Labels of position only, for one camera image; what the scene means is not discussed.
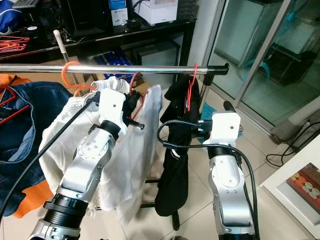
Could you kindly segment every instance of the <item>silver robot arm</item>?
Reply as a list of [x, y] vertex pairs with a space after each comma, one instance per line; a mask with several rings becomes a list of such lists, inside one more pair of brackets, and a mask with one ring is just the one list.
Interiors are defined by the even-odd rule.
[[[239, 128], [240, 117], [234, 109], [214, 113], [210, 138], [203, 144], [235, 147]], [[245, 176], [238, 167], [234, 153], [225, 148], [208, 147], [208, 154], [210, 158], [208, 181], [214, 196], [213, 211], [219, 239], [227, 239], [226, 237], [230, 235], [254, 238], [253, 217], [244, 192]]]
[[116, 90], [101, 91], [100, 126], [79, 142], [53, 200], [43, 206], [47, 209], [44, 218], [38, 220], [29, 240], [79, 239], [80, 223], [100, 182], [102, 170], [111, 158], [116, 140], [127, 132], [129, 120], [127, 124], [123, 121], [125, 100], [126, 96]]

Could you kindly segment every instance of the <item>white shirt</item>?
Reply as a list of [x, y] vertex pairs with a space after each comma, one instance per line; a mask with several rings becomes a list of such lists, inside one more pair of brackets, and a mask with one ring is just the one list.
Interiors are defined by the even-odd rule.
[[[129, 84], [110, 77], [106, 86], [128, 93]], [[71, 97], [53, 123], [43, 131], [39, 151], [79, 111], [93, 93]], [[97, 191], [88, 208], [100, 207], [104, 211], [116, 209], [123, 224], [127, 224], [138, 212], [143, 186], [154, 160], [162, 92], [159, 85], [149, 88], [143, 106], [135, 121], [145, 125], [143, 130], [128, 126], [125, 136], [120, 137], [109, 163], [102, 171]], [[99, 124], [98, 106], [92, 103], [39, 159], [44, 176], [53, 193], [73, 160], [79, 141], [88, 135], [93, 124]]]

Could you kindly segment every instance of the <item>blue bag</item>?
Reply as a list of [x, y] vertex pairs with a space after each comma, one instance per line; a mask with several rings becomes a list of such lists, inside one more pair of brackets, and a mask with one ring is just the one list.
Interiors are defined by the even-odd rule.
[[0, 0], [0, 35], [9, 35], [15, 30], [21, 19], [22, 12], [12, 9], [13, 2]]

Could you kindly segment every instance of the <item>clothes rack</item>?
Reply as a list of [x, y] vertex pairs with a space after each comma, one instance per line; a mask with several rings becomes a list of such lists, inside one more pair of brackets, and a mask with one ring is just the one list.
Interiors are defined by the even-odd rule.
[[[0, 73], [61, 73], [63, 65], [46, 65], [46, 64], [0, 64]], [[140, 72], [142, 74], [193, 74], [195, 68], [193, 66], [123, 66], [123, 65], [71, 65], [67, 68], [67, 73], [82, 74], [134, 74]], [[200, 91], [200, 113], [205, 104], [209, 89], [213, 83], [215, 75], [226, 75], [229, 71], [229, 64], [219, 66], [198, 66], [197, 75], [204, 75], [203, 85]], [[157, 184], [159, 179], [146, 180], [146, 184]], [[154, 203], [142, 204], [141, 208], [153, 208]], [[180, 227], [178, 211], [172, 215], [172, 227], [178, 230]]]

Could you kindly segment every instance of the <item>denim jacket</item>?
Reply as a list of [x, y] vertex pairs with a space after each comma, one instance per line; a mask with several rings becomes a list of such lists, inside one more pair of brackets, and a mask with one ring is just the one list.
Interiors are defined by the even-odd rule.
[[[0, 125], [0, 205], [26, 166], [38, 154], [42, 132], [62, 111], [71, 94], [57, 82], [38, 81], [10, 86], [17, 96], [0, 106], [0, 120], [30, 107]], [[5, 90], [1, 103], [12, 97]], [[16, 212], [25, 198], [22, 191], [45, 179], [39, 162], [33, 164], [15, 189], [4, 216]]]

